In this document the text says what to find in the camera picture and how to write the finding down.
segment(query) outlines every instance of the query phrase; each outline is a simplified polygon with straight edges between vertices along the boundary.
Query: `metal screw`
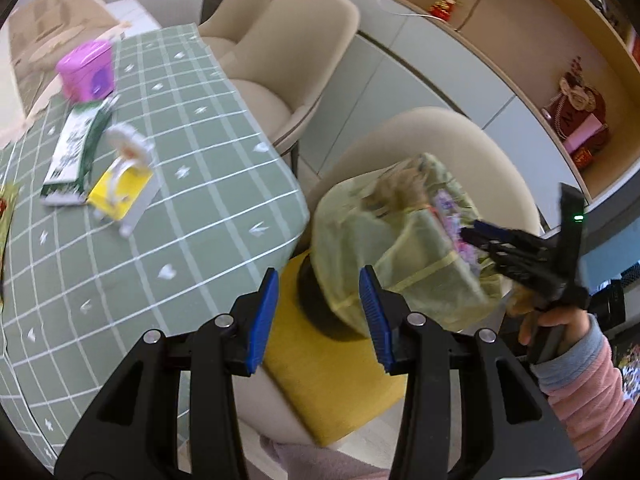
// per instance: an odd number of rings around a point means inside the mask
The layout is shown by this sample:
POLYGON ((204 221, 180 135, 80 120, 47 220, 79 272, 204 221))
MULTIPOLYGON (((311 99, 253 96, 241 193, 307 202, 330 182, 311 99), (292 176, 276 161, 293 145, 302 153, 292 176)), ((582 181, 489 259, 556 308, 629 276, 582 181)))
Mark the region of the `metal screw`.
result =
POLYGON ((427 318, 420 312, 412 312, 406 317, 406 320, 413 326, 422 326, 427 322, 427 318))
POLYGON ((161 337, 162 333, 159 330, 148 330, 145 332, 145 335, 142 336, 142 339, 145 343, 152 345, 153 343, 160 341, 161 337))
POLYGON ((483 328, 478 332, 478 335, 485 343, 495 343, 496 335, 490 328, 483 328))
POLYGON ((231 314, 220 314, 214 320, 216 326, 220 328, 228 328, 234 323, 234 317, 231 314))

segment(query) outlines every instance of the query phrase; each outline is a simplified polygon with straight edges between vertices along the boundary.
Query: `chair backrest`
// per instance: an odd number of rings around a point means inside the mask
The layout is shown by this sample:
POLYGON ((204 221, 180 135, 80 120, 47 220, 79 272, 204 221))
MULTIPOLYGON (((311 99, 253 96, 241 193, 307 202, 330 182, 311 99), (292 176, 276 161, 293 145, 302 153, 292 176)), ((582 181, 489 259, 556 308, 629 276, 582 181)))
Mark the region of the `chair backrest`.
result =
POLYGON ((201 36, 242 40, 271 0, 222 0, 216 12, 198 27, 201 36))
POLYGON ((445 108, 403 112, 352 144, 307 197, 311 214, 336 184, 419 153, 435 155, 499 226, 540 233, 540 216, 524 179, 504 152, 466 117, 445 108))
POLYGON ((258 83, 292 111, 312 106, 358 30, 349 0, 273 0, 220 65, 231 79, 258 83))

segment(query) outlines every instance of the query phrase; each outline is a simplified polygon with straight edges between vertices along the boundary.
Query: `human hand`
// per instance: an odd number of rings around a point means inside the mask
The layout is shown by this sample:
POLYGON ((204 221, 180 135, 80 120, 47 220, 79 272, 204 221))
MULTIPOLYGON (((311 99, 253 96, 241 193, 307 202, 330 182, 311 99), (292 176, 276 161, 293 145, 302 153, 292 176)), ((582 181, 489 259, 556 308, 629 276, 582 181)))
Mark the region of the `human hand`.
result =
POLYGON ((526 314, 518 334, 518 341, 521 345, 528 346, 531 343, 531 334, 536 325, 548 327, 565 325, 564 336, 558 347, 558 355, 560 356, 569 351, 589 332, 591 321, 586 310, 573 305, 563 305, 541 313, 535 310, 537 301, 540 301, 540 298, 535 292, 522 286, 516 286, 507 307, 511 316, 526 314))

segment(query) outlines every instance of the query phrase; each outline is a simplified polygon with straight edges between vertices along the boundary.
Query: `pink plastic box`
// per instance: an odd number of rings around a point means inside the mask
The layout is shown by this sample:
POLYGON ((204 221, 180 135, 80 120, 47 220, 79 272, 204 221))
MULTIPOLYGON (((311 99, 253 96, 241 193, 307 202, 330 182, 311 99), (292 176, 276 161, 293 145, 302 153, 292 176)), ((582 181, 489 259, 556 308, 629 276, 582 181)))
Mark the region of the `pink plastic box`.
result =
POLYGON ((63 94, 71 102, 95 101, 113 92, 113 66, 109 41, 83 43, 63 57, 56 69, 62 78, 63 94))

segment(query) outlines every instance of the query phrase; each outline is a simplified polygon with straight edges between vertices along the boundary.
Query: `chair leg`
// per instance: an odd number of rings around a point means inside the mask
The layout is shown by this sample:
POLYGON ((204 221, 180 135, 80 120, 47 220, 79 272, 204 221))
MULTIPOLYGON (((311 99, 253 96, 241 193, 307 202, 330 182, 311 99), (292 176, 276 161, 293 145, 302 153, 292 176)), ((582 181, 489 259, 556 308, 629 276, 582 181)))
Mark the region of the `chair leg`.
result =
POLYGON ((299 141, 291 147, 290 157, 291 157, 291 173, 295 178, 298 178, 298 156, 300 154, 300 146, 298 144, 299 141))

